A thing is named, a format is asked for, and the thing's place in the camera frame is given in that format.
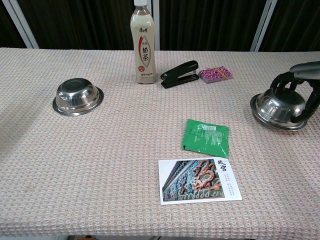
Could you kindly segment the milk tea plastic bottle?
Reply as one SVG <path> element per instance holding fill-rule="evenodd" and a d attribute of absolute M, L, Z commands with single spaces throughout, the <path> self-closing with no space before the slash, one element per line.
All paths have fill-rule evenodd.
<path fill-rule="evenodd" d="M 147 9 L 148 0 L 134 0 L 130 19 L 133 40 L 136 81 L 139 84 L 156 82 L 155 24 Z"/>

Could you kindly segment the black curtain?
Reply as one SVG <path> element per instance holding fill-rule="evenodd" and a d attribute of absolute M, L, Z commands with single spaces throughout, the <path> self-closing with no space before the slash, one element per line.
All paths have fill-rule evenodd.
<path fill-rule="evenodd" d="M 250 50 L 267 0 L 158 0 L 163 51 Z M 17 0 L 41 49 L 132 50 L 133 0 Z M 262 52 L 320 51 L 320 0 L 277 0 Z"/>

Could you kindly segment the white vertical frame bar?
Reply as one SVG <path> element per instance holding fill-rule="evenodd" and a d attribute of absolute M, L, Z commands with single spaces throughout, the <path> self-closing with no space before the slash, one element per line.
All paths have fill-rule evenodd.
<path fill-rule="evenodd" d="M 155 50 L 160 50 L 160 0 L 152 0 L 152 13 L 155 24 L 154 44 Z"/>

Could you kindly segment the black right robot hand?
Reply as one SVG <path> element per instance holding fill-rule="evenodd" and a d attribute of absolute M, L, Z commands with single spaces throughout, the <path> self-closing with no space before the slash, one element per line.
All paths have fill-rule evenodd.
<path fill-rule="evenodd" d="M 320 60 L 296 64 L 278 75 L 270 85 L 272 89 L 287 89 L 290 93 L 296 93 L 297 86 L 304 82 L 309 83 L 312 92 L 301 114 L 290 118 L 292 123 L 308 120 L 320 106 Z"/>

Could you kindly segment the purple patterned packet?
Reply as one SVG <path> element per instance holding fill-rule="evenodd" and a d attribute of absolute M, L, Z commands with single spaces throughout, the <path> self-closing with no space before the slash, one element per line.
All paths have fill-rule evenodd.
<path fill-rule="evenodd" d="M 199 72 L 199 77 L 206 83 L 212 84 L 233 78 L 232 73 L 224 66 L 207 68 Z"/>

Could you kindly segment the dragon wall postcard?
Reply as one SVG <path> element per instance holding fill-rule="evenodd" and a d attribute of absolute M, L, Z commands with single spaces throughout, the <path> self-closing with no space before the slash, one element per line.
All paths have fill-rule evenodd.
<path fill-rule="evenodd" d="M 227 158 L 159 160 L 158 174 L 161 205 L 242 200 Z"/>

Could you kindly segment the beige waffle-weave tablecloth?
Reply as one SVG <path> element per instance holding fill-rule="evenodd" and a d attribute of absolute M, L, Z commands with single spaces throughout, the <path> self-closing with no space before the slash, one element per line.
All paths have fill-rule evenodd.
<path fill-rule="evenodd" d="M 159 74 L 196 60 L 233 77 L 164 89 L 135 80 L 129 50 L 0 48 L 0 236 L 160 235 L 320 240 L 320 110 L 299 131 L 256 120 L 251 98 L 320 51 L 158 51 Z M 53 109 L 84 78 L 102 103 Z M 161 205 L 158 161 L 181 149 L 188 119 L 229 127 L 241 201 Z"/>

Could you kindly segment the stainless steel bowl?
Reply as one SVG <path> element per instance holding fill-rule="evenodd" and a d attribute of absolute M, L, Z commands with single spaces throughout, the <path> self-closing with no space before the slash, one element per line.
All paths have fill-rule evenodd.
<path fill-rule="evenodd" d="M 305 109 L 306 102 L 297 92 L 289 88 L 269 88 L 250 100 L 253 115 L 263 123 L 286 131 L 298 131 L 307 125 L 307 120 L 294 123 Z"/>
<path fill-rule="evenodd" d="M 103 99 L 103 91 L 89 80 L 71 78 L 57 88 L 52 107 L 63 116 L 76 117 L 93 111 Z"/>

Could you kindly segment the green foil sachet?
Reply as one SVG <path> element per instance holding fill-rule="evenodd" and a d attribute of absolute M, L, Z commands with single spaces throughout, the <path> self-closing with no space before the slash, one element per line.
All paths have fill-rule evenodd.
<path fill-rule="evenodd" d="M 193 119 L 186 122 L 181 149 L 229 158 L 229 128 Z"/>

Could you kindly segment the white slanted frame bar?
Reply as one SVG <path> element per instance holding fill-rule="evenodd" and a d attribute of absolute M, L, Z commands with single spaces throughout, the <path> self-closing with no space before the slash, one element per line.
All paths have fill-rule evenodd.
<path fill-rule="evenodd" d="M 17 0 L 1 0 L 16 30 L 28 49 L 39 49 L 36 38 Z"/>
<path fill-rule="evenodd" d="M 269 26 L 269 23 L 274 13 L 277 2 L 278 0 L 266 0 L 266 3 L 264 5 L 253 41 L 250 47 L 251 52 L 258 52 L 260 50 L 262 41 L 265 37 L 265 33 Z"/>

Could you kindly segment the black stapler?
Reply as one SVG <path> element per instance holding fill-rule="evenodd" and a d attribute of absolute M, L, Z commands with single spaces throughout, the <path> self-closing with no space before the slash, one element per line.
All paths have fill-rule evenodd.
<path fill-rule="evenodd" d="M 160 76 L 161 85 L 165 88 L 176 87 L 185 83 L 193 82 L 199 79 L 196 70 L 199 64 L 196 60 L 191 60 L 180 64 Z"/>

